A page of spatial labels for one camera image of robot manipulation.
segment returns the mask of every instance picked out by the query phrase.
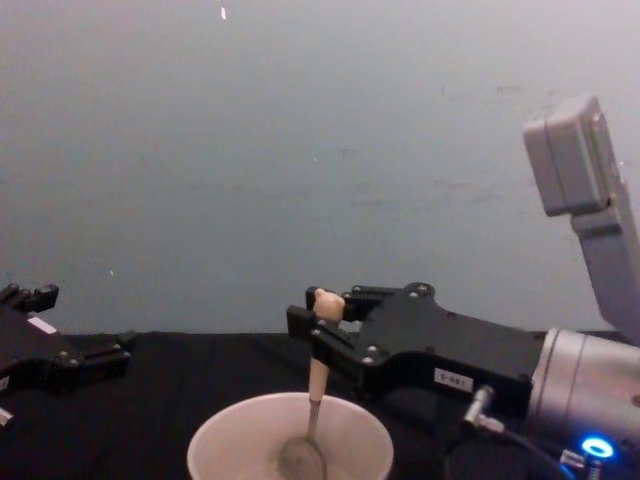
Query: cup rim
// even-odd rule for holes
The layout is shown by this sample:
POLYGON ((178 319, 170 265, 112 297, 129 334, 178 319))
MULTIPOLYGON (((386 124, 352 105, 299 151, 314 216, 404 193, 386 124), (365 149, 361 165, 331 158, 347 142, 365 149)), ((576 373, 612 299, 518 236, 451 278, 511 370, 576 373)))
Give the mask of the cup rim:
MULTIPOLYGON (((194 458, 195 445, 198 443, 198 440, 200 439, 200 437, 204 435, 204 432, 207 430, 210 424, 218 421, 220 418, 224 416, 231 415, 235 410, 245 407, 247 405, 250 405, 252 403, 258 403, 264 400, 269 400, 271 398, 278 398, 278 397, 309 398, 309 393, 308 392, 277 392, 277 393, 268 393, 266 395, 259 395, 257 397, 247 398, 246 400, 233 403, 228 407, 225 407, 224 409, 220 410, 219 412, 214 413, 202 425, 200 425, 198 430, 196 430, 196 433, 193 435, 193 437, 191 437, 191 441, 189 442, 189 448, 187 450, 187 467, 189 469, 189 475, 191 476, 191 478, 195 478, 195 471, 196 471, 195 458, 194 458)), ((385 471, 383 472, 383 475, 380 477, 381 479, 386 478, 389 475, 389 472, 391 472, 391 467, 393 466, 393 458, 395 455, 395 451, 393 449, 393 442, 391 441, 391 435, 389 434, 387 427, 385 427, 384 424, 375 415, 373 415, 371 412, 369 412, 365 408, 362 408, 360 405, 356 405, 353 402, 350 402, 343 398, 334 397, 332 395, 324 395, 322 397, 322 401, 325 401, 325 400, 339 403, 344 407, 349 408, 350 410, 364 413, 367 417, 369 417, 372 423, 374 423, 376 427, 380 430, 380 432, 384 436, 384 441, 385 443, 387 443, 389 451, 391 452, 391 455, 389 455, 388 465, 385 465, 385 471)))

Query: white paper cup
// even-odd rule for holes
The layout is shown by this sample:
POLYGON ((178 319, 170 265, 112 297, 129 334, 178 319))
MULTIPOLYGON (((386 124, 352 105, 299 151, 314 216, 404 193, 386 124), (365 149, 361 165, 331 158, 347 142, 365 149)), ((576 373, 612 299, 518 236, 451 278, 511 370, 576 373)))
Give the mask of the white paper cup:
MULTIPOLYGON (((193 480, 282 480, 278 452, 306 434, 309 395, 276 393, 236 403, 207 420, 189 444, 193 480)), ((385 480, 393 463, 387 429, 365 409, 326 396, 316 441, 328 480, 385 480)))

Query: cable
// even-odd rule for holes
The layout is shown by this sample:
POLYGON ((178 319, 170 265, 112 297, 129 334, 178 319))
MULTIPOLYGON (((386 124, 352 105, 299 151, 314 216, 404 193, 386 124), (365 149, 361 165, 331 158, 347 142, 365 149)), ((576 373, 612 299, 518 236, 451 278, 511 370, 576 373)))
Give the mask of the cable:
MULTIPOLYGON (((575 480, 573 474, 566 470, 560 462, 556 461, 551 455, 542 450, 540 447, 536 446, 532 442, 530 442, 527 438, 522 435, 518 435, 515 432, 504 429, 502 432, 491 432, 490 440, 485 440, 490 443, 502 443, 501 441, 506 441, 507 443, 517 445, 523 450, 527 451, 529 454, 534 456, 537 460, 540 460, 541 463, 545 466, 545 470, 548 472, 549 479, 557 480, 575 480)), ((453 442, 445 451, 444 455, 444 463, 443 463, 443 475, 445 480, 454 480, 453 475, 451 473, 451 456, 452 453, 465 441, 456 440, 453 442)))

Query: black table surface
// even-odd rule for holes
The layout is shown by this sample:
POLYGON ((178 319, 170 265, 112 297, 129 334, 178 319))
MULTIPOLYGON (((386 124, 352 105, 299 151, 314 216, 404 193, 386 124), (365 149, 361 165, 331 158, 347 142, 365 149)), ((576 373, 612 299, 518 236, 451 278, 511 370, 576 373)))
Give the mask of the black table surface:
MULTIPOLYGON (((105 337, 70 340, 87 347, 105 337)), ((308 362, 308 345, 285 335, 142 334, 123 378, 0 397, 14 415, 0 431, 0 479, 187 479, 189 441, 205 420, 253 396, 304 391, 308 362)), ((331 376, 329 394, 361 403, 351 392, 331 376)), ((361 404, 393 440, 391 480, 439 478, 432 395, 404 390, 361 404)), ((507 445, 470 444, 452 460, 460 479, 526 477, 525 454, 507 445)))

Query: label sticker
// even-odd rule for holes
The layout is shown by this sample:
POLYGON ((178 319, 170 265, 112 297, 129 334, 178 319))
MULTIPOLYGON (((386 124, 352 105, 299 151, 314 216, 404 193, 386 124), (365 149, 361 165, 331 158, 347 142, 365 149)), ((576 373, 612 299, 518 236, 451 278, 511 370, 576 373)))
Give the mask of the label sticker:
POLYGON ((34 327, 38 327, 44 333, 51 335, 52 333, 56 333, 57 330, 53 325, 49 325, 47 322, 38 317, 31 317, 28 322, 34 327))
POLYGON ((433 374, 433 380, 447 387, 457 388, 464 392, 473 393, 473 378, 465 377, 457 373, 436 368, 433 374))

